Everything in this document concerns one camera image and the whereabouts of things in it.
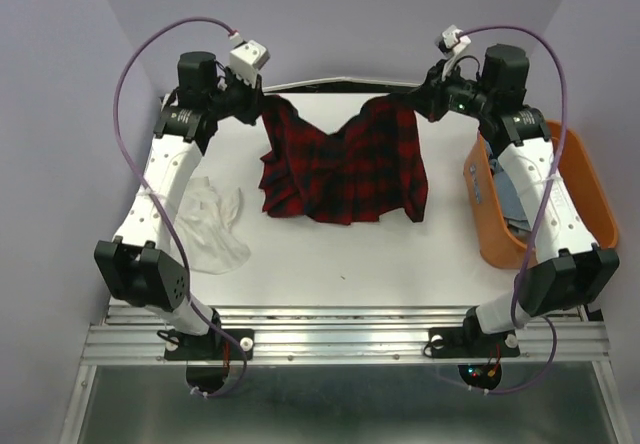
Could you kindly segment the white skirt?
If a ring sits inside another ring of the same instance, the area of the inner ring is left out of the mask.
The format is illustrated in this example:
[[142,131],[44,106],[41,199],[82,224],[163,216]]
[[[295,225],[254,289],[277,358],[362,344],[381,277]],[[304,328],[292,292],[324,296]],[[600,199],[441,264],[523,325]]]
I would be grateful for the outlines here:
[[192,271],[221,275],[248,261],[249,247],[233,234],[241,206],[239,188],[219,195],[208,177],[189,181],[174,227]]

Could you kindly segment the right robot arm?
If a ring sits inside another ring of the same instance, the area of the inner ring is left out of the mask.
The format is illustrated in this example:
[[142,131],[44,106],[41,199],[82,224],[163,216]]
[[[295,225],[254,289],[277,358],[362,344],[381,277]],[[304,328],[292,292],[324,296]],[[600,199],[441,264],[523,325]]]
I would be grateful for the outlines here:
[[540,110],[524,102],[529,59],[519,47],[496,44],[485,52],[481,73],[462,77],[461,46],[443,52],[411,91],[408,102],[431,122],[449,111],[471,117],[506,172],[530,225],[527,250],[514,289],[471,310],[460,330],[463,348],[482,354],[496,334],[552,311],[596,300],[619,267],[588,230],[558,170],[563,145],[552,139]]

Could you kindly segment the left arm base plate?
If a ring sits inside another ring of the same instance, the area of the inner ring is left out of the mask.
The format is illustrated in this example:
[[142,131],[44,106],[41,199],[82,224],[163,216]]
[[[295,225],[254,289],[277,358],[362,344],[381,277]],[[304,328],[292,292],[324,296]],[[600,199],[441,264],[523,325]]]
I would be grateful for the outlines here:
[[231,341],[213,331],[193,336],[176,330],[160,330],[157,336],[165,344],[166,361],[222,361],[253,358],[255,332],[251,328],[226,329]]

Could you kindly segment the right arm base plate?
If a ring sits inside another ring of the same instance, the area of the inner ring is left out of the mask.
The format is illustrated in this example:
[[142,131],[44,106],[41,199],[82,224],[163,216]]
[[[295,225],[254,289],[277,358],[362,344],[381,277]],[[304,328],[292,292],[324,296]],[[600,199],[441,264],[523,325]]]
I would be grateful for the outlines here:
[[490,357],[515,358],[521,355],[518,344],[509,346],[514,333],[471,336],[461,327],[435,327],[428,330],[428,340],[422,349],[425,357],[433,359],[481,360]]

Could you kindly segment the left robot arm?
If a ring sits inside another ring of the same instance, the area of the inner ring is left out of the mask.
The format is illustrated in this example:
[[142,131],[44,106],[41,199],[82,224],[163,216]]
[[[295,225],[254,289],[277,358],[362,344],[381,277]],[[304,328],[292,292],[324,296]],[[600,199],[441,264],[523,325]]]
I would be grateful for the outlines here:
[[174,222],[194,170],[219,121],[234,117],[252,124],[263,97],[260,70],[269,55],[243,44],[221,66],[209,52],[181,55],[178,86],[162,103],[150,154],[132,206],[113,238],[96,244],[94,259],[117,300],[145,308],[188,335],[199,357],[222,346],[217,312],[194,298],[186,253],[172,257]]

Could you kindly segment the red black plaid skirt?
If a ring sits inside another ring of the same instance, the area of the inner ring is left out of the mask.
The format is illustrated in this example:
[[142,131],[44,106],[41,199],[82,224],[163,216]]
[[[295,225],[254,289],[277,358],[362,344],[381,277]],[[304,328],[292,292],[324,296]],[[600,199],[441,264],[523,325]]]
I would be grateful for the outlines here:
[[259,188],[268,216],[350,225],[401,209],[410,221],[423,221],[429,184],[408,106],[390,96],[372,98],[326,133],[290,101],[269,96],[262,120],[270,149],[261,158]]

